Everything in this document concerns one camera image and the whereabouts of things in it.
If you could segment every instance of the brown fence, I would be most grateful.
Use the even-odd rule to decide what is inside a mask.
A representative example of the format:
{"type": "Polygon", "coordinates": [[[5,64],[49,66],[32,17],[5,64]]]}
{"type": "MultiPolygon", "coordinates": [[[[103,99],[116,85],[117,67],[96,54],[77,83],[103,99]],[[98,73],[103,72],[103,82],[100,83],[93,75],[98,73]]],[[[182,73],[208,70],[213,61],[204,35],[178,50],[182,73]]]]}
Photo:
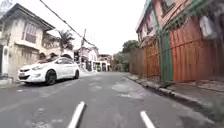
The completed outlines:
{"type": "Polygon", "coordinates": [[[139,76],[143,74],[142,49],[135,49],[130,54],[130,72],[139,76]]]}
{"type": "Polygon", "coordinates": [[[143,48],[136,49],[131,53],[130,71],[145,77],[160,75],[158,42],[153,40],[143,48]]]}

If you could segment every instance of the asphalt road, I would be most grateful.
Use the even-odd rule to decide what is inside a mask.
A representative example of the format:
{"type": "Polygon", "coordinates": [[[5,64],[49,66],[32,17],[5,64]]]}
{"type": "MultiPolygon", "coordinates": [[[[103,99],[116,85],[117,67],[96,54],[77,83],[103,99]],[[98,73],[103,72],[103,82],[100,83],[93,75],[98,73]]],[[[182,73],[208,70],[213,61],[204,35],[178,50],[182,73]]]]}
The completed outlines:
{"type": "Polygon", "coordinates": [[[0,89],[0,128],[67,128],[80,101],[87,104],[80,128],[145,128],[145,110],[156,128],[216,128],[191,108],[126,78],[101,73],[54,86],[0,89]]]}

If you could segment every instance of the car headlight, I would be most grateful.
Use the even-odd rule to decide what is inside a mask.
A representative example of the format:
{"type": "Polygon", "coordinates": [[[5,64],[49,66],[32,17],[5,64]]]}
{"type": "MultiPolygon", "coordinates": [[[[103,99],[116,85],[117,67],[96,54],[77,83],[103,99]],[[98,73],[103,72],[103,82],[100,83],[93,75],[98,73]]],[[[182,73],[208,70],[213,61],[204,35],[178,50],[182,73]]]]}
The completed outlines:
{"type": "Polygon", "coordinates": [[[41,70],[43,69],[45,66],[37,66],[37,67],[34,67],[32,68],[32,70],[41,70]]]}

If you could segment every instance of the car bumper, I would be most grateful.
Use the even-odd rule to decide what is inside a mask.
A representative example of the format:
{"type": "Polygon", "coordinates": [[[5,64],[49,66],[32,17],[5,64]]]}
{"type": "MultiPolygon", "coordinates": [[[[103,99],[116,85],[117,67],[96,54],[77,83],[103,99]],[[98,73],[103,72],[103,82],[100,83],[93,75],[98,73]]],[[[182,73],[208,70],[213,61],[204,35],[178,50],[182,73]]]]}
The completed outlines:
{"type": "Polygon", "coordinates": [[[40,71],[19,72],[18,79],[20,82],[45,82],[45,73],[40,71]]]}

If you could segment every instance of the car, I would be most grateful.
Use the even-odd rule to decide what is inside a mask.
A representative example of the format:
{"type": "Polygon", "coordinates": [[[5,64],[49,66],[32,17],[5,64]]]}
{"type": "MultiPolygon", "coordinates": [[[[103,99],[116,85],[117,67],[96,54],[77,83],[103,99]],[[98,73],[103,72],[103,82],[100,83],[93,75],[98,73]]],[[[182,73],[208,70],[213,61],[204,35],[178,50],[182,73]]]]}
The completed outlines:
{"type": "Polygon", "coordinates": [[[26,65],[18,71],[20,82],[55,84],[56,80],[67,78],[79,78],[79,66],[72,59],[66,57],[54,57],[41,60],[32,65],[26,65]]]}

